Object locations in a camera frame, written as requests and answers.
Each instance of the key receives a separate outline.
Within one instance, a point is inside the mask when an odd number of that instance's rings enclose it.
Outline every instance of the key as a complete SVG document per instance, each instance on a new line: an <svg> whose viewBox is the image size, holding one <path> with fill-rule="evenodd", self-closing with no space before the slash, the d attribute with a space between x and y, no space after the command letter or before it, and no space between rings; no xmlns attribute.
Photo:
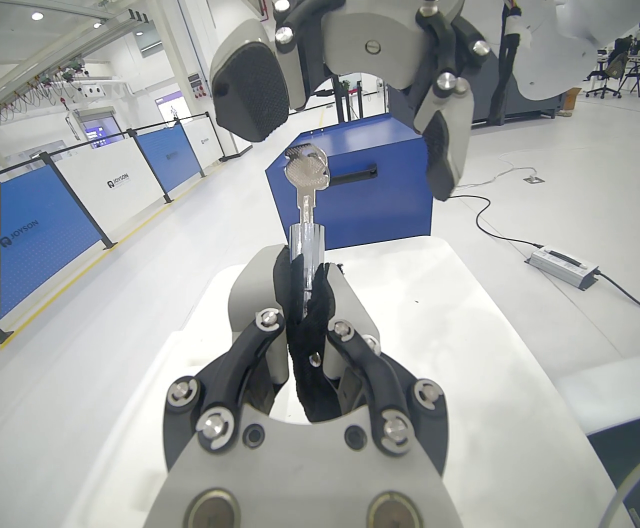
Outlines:
<svg viewBox="0 0 640 528"><path fill-rule="evenodd" d="M284 155L289 160L285 176L298 191L300 223L313 223L316 191L326 189L330 181L326 154L321 148L305 143L289 147Z"/></svg>

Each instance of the blue box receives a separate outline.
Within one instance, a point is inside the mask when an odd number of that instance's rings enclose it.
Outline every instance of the blue box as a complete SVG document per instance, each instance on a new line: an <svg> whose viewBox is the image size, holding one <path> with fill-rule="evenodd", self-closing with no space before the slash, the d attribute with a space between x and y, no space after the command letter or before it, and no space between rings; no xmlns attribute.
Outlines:
<svg viewBox="0 0 640 528"><path fill-rule="evenodd" d="M304 132L290 146L302 143L323 149L329 160L332 184L316 193L314 211L315 222L325 226L326 249L431 234L433 196L422 136L383 114ZM282 153L266 173L288 235L300 212L286 164ZM371 177L374 166L377 176ZM337 184L345 175L353 177Z"/></svg>

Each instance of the white cable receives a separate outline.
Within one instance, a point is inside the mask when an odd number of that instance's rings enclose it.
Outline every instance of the white cable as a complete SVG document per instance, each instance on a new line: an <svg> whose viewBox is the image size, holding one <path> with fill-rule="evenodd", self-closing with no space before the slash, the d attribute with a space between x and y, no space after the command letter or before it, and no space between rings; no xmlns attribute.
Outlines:
<svg viewBox="0 0 640 528"><path fill-rule="evenodd" d="M640 482L640 464L638 464L627 478L622 481L622 484L620 484L618 491L616 491L616 494L607 506L607 509L602 516L602 520L600 521L600 524L598 524L598 528L609 528L609 526L611 526L613 516L618 511L620 504L622 504L622 501L627 498L627 495L631 493L638 482Z"/></svg>
<svg viewBox="0 0 640 528"><path fill-rule="evenodd" d="M537 176L538 175L538 171L535 167L516 167L511 161L507 161L506 159L503 159L504 156L508 156L509 154L514 154L514 152L505 152L504 154L501 154L500 156L498 156L498 159L500 161L502 161L503 163L507 163L509 165L511 165L511 168L509 170L500 172L499 174L496 174L493 178L491 178L490 180L487 180L486 182L482 182L482 183L471 183L471 184L467 184L467 185L459 185L458 187L456 187L456 190L458 191L464 191L466 189L472 189L474 187L481 187L483 185L487 185L489 183L493 183L495 182L500 176L504 176L505 174L509 174L510 172L516 172L518 170L531 170L533 171L532 176Z"/></svg>

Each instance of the desk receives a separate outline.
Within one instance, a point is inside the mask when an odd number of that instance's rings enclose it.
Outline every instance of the desk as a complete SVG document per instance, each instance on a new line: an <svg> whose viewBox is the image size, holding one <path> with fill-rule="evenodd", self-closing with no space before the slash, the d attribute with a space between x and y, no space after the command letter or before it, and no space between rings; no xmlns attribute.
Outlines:
<svg viewBox="0 0 640 528"><path fill-rule="evenodd" d="M384 352L445 391L444 483L465 528L597 526L614 493L609 477L541 367L445 241L415 237L341 248L327 258L344 264ZM229 347L227 298L242 268L219 273L185 329L165 344L65 528L144 524L166 477L166 390ZM295 388L282 389L272 415L304 421ZM624 510L613 526L632 526Z"/></svg>

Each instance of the black handle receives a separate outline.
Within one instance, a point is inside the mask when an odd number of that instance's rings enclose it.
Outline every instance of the black handle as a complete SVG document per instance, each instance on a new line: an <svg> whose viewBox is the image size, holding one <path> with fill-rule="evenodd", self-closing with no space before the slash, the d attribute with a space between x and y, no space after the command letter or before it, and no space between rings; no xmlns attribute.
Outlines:
<svg viewBox="0 0 640 528"><path fill-rule="evenodd" d="M362 180L371 180L377 177L378 177L378 165L374 163L368 169L365 169L365 170L361 170L358 172L350 172L348 174L342 174L341 176L331 176L329 186L334 187L336 185L342 185L345 183L359 182Z"/></svg>

